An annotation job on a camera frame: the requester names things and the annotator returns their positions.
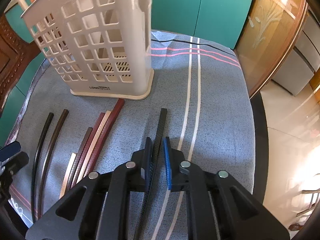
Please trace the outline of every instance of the blue gripper pad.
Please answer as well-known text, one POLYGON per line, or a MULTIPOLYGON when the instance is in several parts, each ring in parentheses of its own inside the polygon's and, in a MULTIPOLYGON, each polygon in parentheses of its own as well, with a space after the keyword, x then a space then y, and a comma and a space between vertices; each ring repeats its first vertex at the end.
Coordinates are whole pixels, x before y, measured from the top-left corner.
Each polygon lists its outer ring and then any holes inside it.
POLYGON ((168 148, 168 144, 167 144, 167 138, 163 139, 163 143, 164 143, 164 162, 165 162, 165 171, 166 171, 166 175, 167 175, 167 185, 168 185, 168 190, 171 190, 171 188, 172 188, 172 173, 171 173, 170 158, 169 158, 169 148, 168 148))

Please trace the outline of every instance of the silver screw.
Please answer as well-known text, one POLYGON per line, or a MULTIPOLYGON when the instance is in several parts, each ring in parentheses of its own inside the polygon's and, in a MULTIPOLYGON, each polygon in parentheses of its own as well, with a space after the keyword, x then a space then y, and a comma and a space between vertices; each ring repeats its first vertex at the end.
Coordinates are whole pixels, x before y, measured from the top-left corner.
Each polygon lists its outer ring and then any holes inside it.
POLYGON ((99 176, 99 174, 96 171, 89 173, 89 179, 96 179, 99 176))
POLYGON ((182 168, 188 168, 188 167, 190 167, 191 163, 188 161, 183 161, 180 163, 180 165, 182 168))
POLYGON ((127 162, 125 164, 125 166, 128 168, 128 169, 131 169, 131 168, 134 168, 136 166, 136 163, 135 162, 127 162))
POLYGON ((219 171, 218 175, 220 178, 224 179, 224 178, 228 177, 229 174, 226 171, 219 171))

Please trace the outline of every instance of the green object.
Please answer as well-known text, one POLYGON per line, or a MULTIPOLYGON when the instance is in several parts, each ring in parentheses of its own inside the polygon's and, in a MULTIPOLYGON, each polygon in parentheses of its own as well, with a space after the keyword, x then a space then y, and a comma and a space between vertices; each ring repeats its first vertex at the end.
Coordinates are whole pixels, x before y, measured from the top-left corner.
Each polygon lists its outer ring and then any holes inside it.
POLYGON ((16 87, 25 96, 27 96, 33 77, 35 76, 39 66, 44 61, 44 59, 45 59, 44 54, 41 52, 29 63, 26 70, 24 71, 21 78, 19 79, 18 83, 16 84, 16 87))
POLYGON ((5 16, 9 22, 11 28, 26 42, 33 41, 33 38, 24 23, 24 20, 20 18, 23 13, 20 5, 16 4, 9 11, 6 12, 5 16))
POLYGON ((24 100, 26 97, 21 91, 14 87, 5 103, 5 107, 0 118, 0 146, 3 147, 5 141, 7 140, 11 129, 13 128, 18 114, 22 108, 24 100))
POLYGON ((193 36, 201 0, 152 0, 151 28, 193 36))
POLYGON ((234 49, 252 0, 201 0, 194 36, 234 49))

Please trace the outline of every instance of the basket base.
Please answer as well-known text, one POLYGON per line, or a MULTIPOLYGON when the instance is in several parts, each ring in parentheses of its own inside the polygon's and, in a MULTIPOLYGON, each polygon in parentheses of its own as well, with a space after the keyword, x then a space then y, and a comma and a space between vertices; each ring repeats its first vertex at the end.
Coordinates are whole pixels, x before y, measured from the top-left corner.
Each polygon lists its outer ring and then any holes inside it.
POLYGON ((150 70, 149 82, 148 82, 148 89, 146 93, 141 96, 131 96, 131 95, 121 95, 121 94, 111 94, 111 93, 90 93, 90 92, 74 92, 70 89, 71 94, 74 96, 85 96, 85 97, 102 97, 102 98, 123 98, 123 99, 131 99, 131 100, 143 100, 145 99, 151 91, 151 85, 153 81, 153 76, 155 71, 153 68, 150 70))

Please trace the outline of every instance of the laundry basket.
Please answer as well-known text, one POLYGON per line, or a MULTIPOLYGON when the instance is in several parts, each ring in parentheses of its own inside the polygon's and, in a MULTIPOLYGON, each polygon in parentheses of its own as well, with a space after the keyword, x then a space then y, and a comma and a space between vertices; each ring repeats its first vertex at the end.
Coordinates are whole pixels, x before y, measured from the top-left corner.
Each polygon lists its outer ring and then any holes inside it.
POLYGON ((71 93, 148 96, 151 0, 35 0, 22 14, 71 93))

